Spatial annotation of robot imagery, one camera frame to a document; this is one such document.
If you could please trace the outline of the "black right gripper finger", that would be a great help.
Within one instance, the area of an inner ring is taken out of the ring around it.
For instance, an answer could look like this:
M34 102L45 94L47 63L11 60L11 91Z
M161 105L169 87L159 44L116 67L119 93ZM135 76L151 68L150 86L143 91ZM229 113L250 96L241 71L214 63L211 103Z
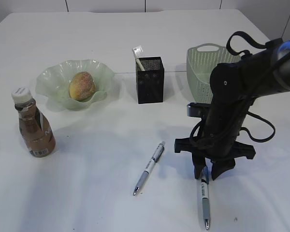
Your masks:
M206 161L204 157L192 154L192 162L194 165L194 177L200 179L204 167L206 167Z
M211 176L213 181L216 180L224 172L231 170L235 167L234 158L215 159L211 160L211 163L212 163Z

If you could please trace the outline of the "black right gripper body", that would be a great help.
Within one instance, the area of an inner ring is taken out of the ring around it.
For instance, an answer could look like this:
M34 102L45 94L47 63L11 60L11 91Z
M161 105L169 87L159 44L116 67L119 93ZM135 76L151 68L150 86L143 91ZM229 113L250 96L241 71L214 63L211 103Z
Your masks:
M246 156L252 159L254 148L236 142L240 131L249 132L242 124L247 115L268 124L268 120L251 113L256 98L273 89L268 82L272 77L271 55L255 54L235 63L219 63L211 72L210 87L213 93L207 116L192 129L188 138L176 139L174 151L212 160Z

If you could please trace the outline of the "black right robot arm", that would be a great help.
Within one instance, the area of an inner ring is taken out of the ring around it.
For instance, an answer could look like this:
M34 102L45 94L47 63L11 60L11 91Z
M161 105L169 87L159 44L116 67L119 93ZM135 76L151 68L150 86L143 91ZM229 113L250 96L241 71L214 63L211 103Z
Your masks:
M200 122L188 138L174 143L176 153L191 153L196 179L208 159L212 179L217 179L235 167L236 158L254 158L254 147L236 139L257 98L290 92L290 41L272 40L257 54L245 51L238 62L219 63L211 72L210 88L210 104L192 104Z

